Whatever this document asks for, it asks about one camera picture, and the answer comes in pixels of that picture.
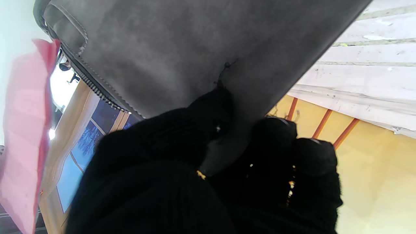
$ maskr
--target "white wall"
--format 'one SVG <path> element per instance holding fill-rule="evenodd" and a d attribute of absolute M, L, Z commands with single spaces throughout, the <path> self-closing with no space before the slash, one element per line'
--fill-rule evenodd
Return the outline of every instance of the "white wall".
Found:
<path fill-rule="evenodd" d="M 33 18 L 34 0 L 0 1 L 0 144 L 4 144 L 3 114 L 6 88 L 12 61 L 20 55 L 33 52 L 32 38 L 49 40 Z"/>
<path fill-rule="evenodd" d="M 416 0 L 374 0 L 289 95 L 416 139 Z"/>

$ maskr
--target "black clothing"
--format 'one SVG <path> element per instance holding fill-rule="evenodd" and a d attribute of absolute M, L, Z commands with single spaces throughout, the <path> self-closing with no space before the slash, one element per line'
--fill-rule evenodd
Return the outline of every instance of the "black clothing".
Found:
<path fill-rule="evenodd" d="M 69 83 L 71 84 L 74 80 L 80 80 L 81 78 L 79 78 L 77 75 L 76 75 L 76 73 L 74 72 L 74 75 L 72 76 L 72 78 L 71 78 L 71 81 L 69 81 Z"/>
<path fill-rule="evenodd" d="M 69 66 L 65 65 L 65 63 L 60 63 L 60 64 L 59 64 L 59 68 L 60 68 L 63 72 L 66 72 L 66 71 L 69 71 L 69 70 L 71 69 L 71 66 L 70 66 L 70 65 L 69 65 Z"/>
<path fill-rule="evenodd" d="M 219 88 L 188 108 L 105 136 L 66 233 L 334 233 L 342 204 L 334 149 L 296 139 L 293 122 L 260 121 L 237 162 L 206 180 L 197 175 L 207 144 L 232 119 L 231 96 Z M 304 157 L 331 163 L 311 169 L 299 162 Z M 296 184 L 288 202 L 290 180 Z"/>

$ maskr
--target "pink paper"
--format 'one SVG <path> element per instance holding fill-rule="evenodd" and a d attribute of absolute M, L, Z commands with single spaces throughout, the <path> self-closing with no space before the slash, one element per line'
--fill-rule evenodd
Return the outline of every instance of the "pink paper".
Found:
<path fill-rule="evenodd" d="M 6 93 L 5 153 L 0 161 L 0 203 L 24 234 L 35 231 L 47 155 L 50 75 L 59 41 L 33 40 L 37 51 L 17 58 Z"/>

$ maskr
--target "window frame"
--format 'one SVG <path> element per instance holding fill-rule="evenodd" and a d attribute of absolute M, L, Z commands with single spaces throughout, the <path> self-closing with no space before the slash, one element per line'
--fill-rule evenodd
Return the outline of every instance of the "window frame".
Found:
<path fill-rule="evenodd" d="M 84 82 L 80 82 L 56 127 L 56 137 L 50 142 L 39 201 L 39 207 L 49 234 L 64 233 L 68 213 L 71 209 L 70 205 L 63 212 L 57 189 L 57 183 L 61 177 L 66 158 L 70 156 L 83 173 L 71 152 L 72 148 L 78 142 L 90 121 L 103 135 L 106 135 L 103 129 L 92 119 L 99 101 L 100 98 Z M 127 112 L 119 112 L 109 133 L 123 129 L 129 115 Z"/>

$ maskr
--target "metal zipper teeth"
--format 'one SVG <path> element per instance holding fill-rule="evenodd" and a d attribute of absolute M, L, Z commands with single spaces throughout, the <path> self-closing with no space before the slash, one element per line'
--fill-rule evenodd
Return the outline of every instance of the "metal zipper teeth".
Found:
<path fill-rule="evenodd" d="M 114 102 L 112 102 L 110 99 L 108 99 L 108 97 L 106 97 L 97 86 L 94 85 L 94 83 L 88 78 L 86 77 L 86 75 L 84 75 L 82 72 L 78 72 L 78 75 L 81 77 L 81 79 L 88 85 L 88 87 L 97 95 L 99 96 L 99 98 L 101 100 L 103 100 L 104 102 L 106 102 L 108 105 L 111 106 L 111 108 L 113 108 L 114 110 L 120 110 L 121 112 L 128 112 L 127 110 L 119 107 L 119 105 L 115 104 Z"/>

